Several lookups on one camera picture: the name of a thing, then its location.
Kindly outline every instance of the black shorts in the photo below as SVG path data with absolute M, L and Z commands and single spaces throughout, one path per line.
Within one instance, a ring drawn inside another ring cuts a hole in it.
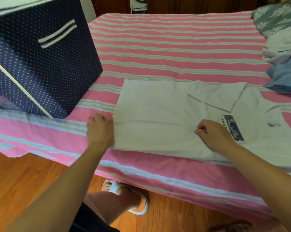
M 82 203 L 79 211 L 70 227 L 69 232 L 120 232 L 106 224 L 85 203 Z

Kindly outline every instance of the wooden cabinet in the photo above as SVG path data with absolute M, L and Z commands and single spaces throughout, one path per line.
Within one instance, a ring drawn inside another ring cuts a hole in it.
M 130 14 L 129 0 L 92 0 L 96 17 L 106 13 Z
M 254 10 L 267 0 L 147 0 L 149 14 L 205 14 Z

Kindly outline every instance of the hand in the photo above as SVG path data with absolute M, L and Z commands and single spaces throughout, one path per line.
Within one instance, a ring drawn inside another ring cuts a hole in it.
M 217 153 L 224 154 L 235 145 L 230 132 L 221 124 L 212 120 L 202 120 L 195 130 L 207 146 Z
M 113 119 L 106 120 L 101 114 L 96 113 L 94 117 L 89 117 L 89 122 L 86 124 L 86 136 L 88 144 L 94 142 L 103 142 L 107 147 L 114 144 Z

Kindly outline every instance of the bed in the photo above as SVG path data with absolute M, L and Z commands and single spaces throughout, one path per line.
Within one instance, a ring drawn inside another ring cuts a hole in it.
M 280 103 L 291 127 L 291 94 L 262 87 L 271 66 L 251 12 L 202 15 L 105 14 L 89 23 L 103 73 L 66 119 L 0 110 L 0 151 L 71 165 L 86 144 L 87 118 L 111 117 L 124 79 L 247 82 Z M 95 174 L 216 209 L 251 222 L 274 215 L 231 164 L 108 150 Z

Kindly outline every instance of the navy polka dot storage box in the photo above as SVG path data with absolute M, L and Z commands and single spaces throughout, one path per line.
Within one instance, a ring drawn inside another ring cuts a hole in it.
M 0 16 L 0 95 L 23 111 L 65 118 L 102 71 L 80 0 Z

